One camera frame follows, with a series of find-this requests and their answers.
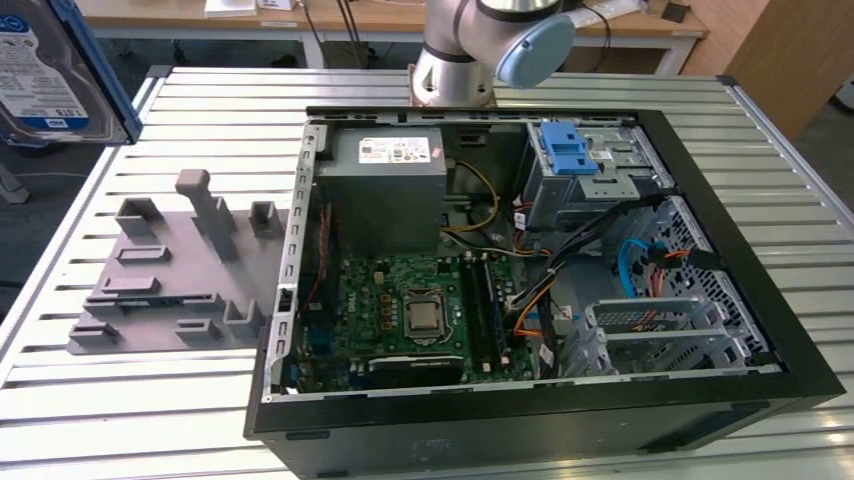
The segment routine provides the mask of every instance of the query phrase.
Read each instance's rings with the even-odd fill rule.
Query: wooden desk
[[[217,40],[299,40],[305,48],[309,68],[323,68],[320,47],[300,9],[259,9],[257,15],[204,18],[204,0],[76,0],[86,23],[104,38],[165,38]],[[309,0],[311,17],[320,41],[348,40],[344,22],[333,0]],[[664,0],[652,0],[660,13]],[[377,0],[351,4],[363,41],[421,42],[424,7]],[[683,23],[658,15],[632,13],[610,21],[612,48],[658,48],[667,51],[658,74],[678,74],[696,39],[708,30],[692,13]],[[602,45],[602,23],[577,30],[575,44]]]

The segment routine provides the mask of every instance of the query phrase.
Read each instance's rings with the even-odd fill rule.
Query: floor
[[[168,41],[145,40],[104,43],[118,80],[130,94],[136,92],[150,65],[175,63]],[[412,44],[377,44],[371,68],[405,68],[417,57]],[[268,67],[304,64],[295,42],[184,41],[179,56],[191,66]],[[351,66],[353,56],[345,44],[327,48],[333,67]],[[854,208],[854,115],[827,105],[795,142],[795,147],[818,170],[850,208]],[[69,146],[44,158],[26,158],[0,145],[0,161],[13,174],[74,173],[90,170],[101,148]],[[17,296],[17,286],[29,276],[53,231],[65,215],[84,178],[74,176],[24,176],[20,181],[30,191],[29,201],[10,206],[0,200],[0,320]]]

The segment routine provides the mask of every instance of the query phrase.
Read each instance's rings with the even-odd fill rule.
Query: blue drive bay latch
[[[587,155],[587,140],[577,134],[575,124],[545,122],[540,124],[545,151],[557,175],[595,175],[599,165]]]

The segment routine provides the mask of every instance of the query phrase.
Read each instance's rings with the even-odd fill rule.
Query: metal table
[[[504,106],[666,112],[852,391],[854,217],[740,90],[711,78],[559,75],[535,90],[499,88],[496,95]],[[0,330],[0,479],[292,478],[241,436],[252,350],[73,357],[64,351],[66,334],[118,233],[110,217],[121,199],[144,195],[161,209],[189,209],[168,193],[175,176],[183,168],[207,168],[211,190],[231,208],[271,198],[287,208],[303,108],[405,105],[405,74],[176,68],[145,80],[134,101],[142,139],[104,151]],[[852,445],[848,394],[695,452],[456,473],[507,479],[850,478]]]

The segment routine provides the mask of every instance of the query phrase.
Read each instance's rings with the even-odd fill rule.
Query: green motherboard
[[[471,302],[460,279],[464,257],[387,257],[344,260],[339,278],[339,312],[331,332],[323,336],[331,348],[315,357],[313,378],[319,391],[357,390],[353,385],[353,359],[388,356],[452,355],[464,361],[460,383],[484,383],[531,379],[529,353],[524,342],[509,340],[500,362],[492,367],[475,360]],[[480,261],[491,274],[496,305],[513,289],[505,257]],[[424,306],[436,306],[440,320],[415,317]],[[503,309],[496,312],[503,316]],[[419,338],[423,328],[435,336]]]

